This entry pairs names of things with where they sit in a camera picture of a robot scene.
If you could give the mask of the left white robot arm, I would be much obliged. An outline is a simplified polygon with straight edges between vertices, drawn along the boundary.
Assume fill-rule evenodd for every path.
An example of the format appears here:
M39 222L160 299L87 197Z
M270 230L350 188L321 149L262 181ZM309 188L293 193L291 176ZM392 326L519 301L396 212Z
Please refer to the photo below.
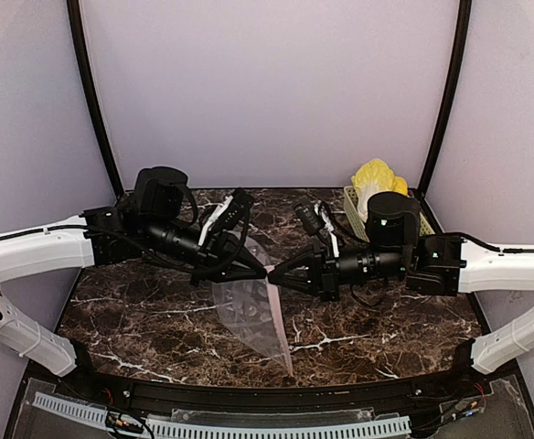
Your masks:
M0 286L69 268L144 259L186 273L192 284L263 279L263 264L246 248L254 198L235 189L199 222L187 175L142 169L115 205L31 229L0 234ZM0 291L0 343L63 378L91 367L85 348L16 308Z

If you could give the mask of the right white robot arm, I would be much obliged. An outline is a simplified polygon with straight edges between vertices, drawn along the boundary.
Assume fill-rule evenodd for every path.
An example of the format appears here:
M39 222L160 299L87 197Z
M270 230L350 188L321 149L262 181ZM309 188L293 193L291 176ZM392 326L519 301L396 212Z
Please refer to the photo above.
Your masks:
M368 242L360 248L314 240L270 270L270 283L322 301L338 300L344 285L391 278L422 295L534 292L534 245L495 245L462 232L422 235L421 205L415 198L374 195L365 228ZM488 375L532 349L534 306L494 332L461 343L452 369Z

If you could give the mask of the clear zip top bag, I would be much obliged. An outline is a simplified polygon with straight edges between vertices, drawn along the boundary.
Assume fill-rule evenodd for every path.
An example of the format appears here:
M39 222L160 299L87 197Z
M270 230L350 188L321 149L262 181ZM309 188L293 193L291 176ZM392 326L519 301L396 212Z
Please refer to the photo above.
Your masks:
M220 323L235 338L294 374L277 285L267 278L213 284L212 297Z

